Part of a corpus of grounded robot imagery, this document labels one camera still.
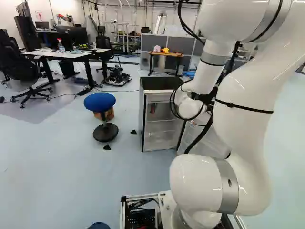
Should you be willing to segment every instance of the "computer monitor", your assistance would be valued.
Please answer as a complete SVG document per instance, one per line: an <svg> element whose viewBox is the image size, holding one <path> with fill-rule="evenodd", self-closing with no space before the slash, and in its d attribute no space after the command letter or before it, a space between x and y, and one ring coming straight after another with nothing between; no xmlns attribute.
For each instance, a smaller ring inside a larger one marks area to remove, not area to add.
<svg viewBox="0 0 305 229"><path fill-rule="evenodd" d="M73 41L68 33L53 33L51 39L51 48L57 49L58 47L58 38L61 39L62 45L66 50L73 50Z"/></svg>
<svg viewBox="0 0 305 229"><path fill-rule="evenodd" d="M37 29L49 29L49 23L47 21L36 21L35 22Z"/></svg>
<svg viewBox="0 0 305 229"><path fill-rule="evenodd" d="M68 32L74 46L88 43L88 35L85 27L57 26L56 29L59 33Z"/></svg>

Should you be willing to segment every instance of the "blue stool cushion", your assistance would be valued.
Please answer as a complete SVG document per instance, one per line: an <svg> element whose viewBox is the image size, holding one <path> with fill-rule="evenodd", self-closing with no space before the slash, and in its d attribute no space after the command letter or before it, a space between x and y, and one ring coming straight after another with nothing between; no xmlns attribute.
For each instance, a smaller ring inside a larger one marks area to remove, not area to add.
<svg viewBox="0 0 305 229"><path fill-rule="evenodd" d="M112 94L99 92L87 96L84 100L84 106L93 112L105 112L113 107L115 97Z"/></svg>

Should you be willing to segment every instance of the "keyboard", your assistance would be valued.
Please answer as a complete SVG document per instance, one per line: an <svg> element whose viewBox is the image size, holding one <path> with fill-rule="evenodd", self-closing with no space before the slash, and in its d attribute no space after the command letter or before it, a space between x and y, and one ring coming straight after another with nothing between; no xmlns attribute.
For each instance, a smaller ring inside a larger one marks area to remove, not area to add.
<svg viewBox="0 0 305 229"><path fill-rule="evenodd" d="M89 50L89 51L92 51L93 48L92 47L80 47L80 46L77 46L76 47L78 50Z"/></svg>

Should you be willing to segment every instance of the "white desk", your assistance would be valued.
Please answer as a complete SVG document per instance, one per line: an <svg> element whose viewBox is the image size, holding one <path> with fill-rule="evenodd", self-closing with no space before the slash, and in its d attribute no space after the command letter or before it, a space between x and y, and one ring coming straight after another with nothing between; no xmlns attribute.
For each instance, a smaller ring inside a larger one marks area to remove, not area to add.
<svg viewBox="0 0 305 229"><path fill-rule="evenodd" d="M59 51L56 52L31 51L31 52L24 52L22 54L32 55L32 56L57 57L63 59L75 59L75 58L91 55L92 53L93 52L83 52L82 54L71 54L69 52L60 53Z"/></svg>
<svg viewBox="0 0 305 229"><path fill-rule="evenodd" d="M72 62L82 62L85 64L89 88L84 91L81 91L77 94L84 95L96 86L96 83L93 80L90 65L89 65L89 58L90 58L90 56L94 55L93 52L83 52L82 54L71 54L69 52L60 53L59 51L56 51L56 52L31 51L31 52L24 52L23 55L43 56L43 57L47 57L48 59L51 59L51 60L70 60ZM56 80L53 79L52 72L50 70L50 67L48 65L46 58L42 58L41 61L43 63L43 67L46 71L47 77L49 79L49 82L46 85L57 82L59 79L56 79Z"/></svg>

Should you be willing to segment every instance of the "wooden table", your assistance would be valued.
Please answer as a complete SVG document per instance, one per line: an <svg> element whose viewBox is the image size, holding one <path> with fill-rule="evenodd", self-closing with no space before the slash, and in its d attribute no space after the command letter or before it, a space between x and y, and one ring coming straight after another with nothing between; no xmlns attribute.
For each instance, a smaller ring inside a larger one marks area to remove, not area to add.
<svg viewBox="0 0 305 229"><path fill-rule="evenodd" d="M177 59L176 76L178 76L180 59L183 57L183 54L181 54L181 53L173 53L173 52L163 53L163 52L153 52L153 51L149 51L148 53L150 55L148 76L150 76L152 74L152 72L153 72L153 70L152 70L153 56L171 56L171 57L176 57L176 59Z"/></svg>

